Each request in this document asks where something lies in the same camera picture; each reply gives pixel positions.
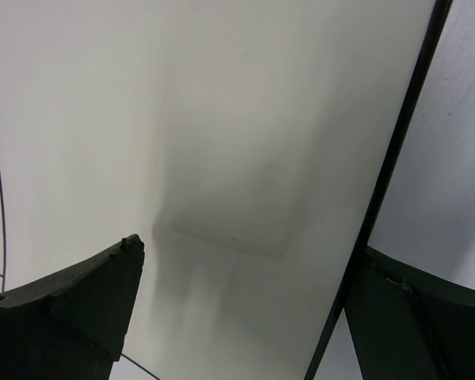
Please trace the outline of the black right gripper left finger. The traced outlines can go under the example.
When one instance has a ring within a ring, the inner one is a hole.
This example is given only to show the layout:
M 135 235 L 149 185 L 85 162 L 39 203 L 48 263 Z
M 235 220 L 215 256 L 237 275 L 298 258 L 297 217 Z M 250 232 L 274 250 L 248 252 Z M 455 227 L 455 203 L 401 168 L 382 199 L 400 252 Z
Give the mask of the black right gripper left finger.
M 133 234 L 0 294 L 0 379 L 107 379 L 124 348 L 144 244 Z

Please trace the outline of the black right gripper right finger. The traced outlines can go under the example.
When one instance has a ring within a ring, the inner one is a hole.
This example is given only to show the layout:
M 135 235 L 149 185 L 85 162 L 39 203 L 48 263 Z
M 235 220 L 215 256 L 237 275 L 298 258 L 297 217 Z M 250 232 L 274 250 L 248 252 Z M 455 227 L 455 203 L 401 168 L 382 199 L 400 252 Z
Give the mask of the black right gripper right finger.
M 475 290 L 368 248 L 344 311 L 365 379 L 475 379 Z

